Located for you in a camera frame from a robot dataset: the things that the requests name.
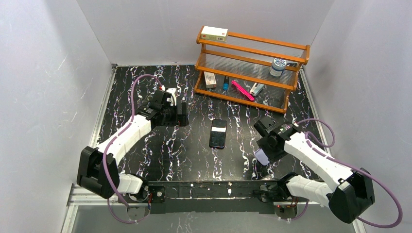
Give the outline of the lavender phone case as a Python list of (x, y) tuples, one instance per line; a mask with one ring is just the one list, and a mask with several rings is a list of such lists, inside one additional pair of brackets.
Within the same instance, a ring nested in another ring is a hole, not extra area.
[(254, 157), (263, 166), (266, 166), (270, 163), (269, 158), (267, 157), (267, 155), (264, 153), (263, 149), (261, 148), (259, 148), (258, 150), (254, 152)]

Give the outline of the pink-edged black smartphone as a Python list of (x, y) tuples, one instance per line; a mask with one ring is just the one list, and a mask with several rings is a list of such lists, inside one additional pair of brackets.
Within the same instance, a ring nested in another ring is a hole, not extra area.
[(211, 148), (223, 149), (226, 140), (227, 121), (214, 119), (211, 123), (209, 146)]

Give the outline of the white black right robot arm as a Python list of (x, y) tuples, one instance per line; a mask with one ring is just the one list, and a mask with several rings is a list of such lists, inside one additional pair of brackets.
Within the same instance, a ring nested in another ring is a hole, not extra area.
[(262, 165), (292, 155), (322, 180), (304, 178), (295, 172), (260, 190), (262, 200), (301, 197), (328, 207), (344, 223), (352, 223), (375, 203), (373, 182), (365, 169), (359, 171), (333, 162), (332, 157), (311, 142), (296, 123), (275, 123), (265, 116), (254, 124), (261, 138), (256, 159)]

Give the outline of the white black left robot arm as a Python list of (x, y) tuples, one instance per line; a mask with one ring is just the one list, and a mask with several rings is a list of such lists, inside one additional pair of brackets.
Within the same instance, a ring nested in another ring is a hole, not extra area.
[(141, 177), (121, 174), (118, 165), (127, 152), (156, 127), (185, 127), (188, 106), (176, 97), (176, 88), (161, 88), (149, 101), (132, 110), (131, 118), (109, 139), (95, 148), (86, 146), (80, 155), (77, 184), (108, 199), (114, 194), (138, 194)]

